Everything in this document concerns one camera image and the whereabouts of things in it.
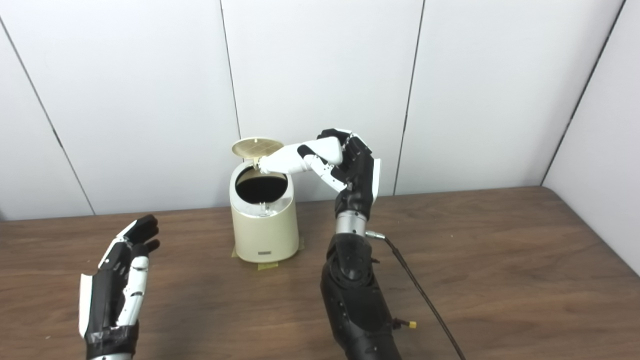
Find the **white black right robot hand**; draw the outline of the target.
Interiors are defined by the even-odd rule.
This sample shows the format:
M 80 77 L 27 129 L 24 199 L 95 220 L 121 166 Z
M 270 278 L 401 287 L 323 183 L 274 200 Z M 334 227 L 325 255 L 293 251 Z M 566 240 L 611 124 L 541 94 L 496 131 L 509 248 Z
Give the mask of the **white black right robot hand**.
M 378 196 L 381 160 L 356 133 L 325 129 L 316 140 L 297 147 L 305 171 L 313 171 L 337 192 L 334 214 L 355 212 L 371 218 Z

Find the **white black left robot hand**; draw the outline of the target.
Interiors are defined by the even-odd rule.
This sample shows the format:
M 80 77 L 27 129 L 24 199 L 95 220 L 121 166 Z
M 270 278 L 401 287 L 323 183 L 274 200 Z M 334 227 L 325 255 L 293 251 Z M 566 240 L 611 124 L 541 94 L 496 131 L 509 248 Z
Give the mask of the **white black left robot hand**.
M 158 234 L 153 214 L 135 219 L 115 235 L 96 273 L 80 276 L 78 333 L 86 345 L 87 360 L 134 358 L 150 253 L 160 246 Z

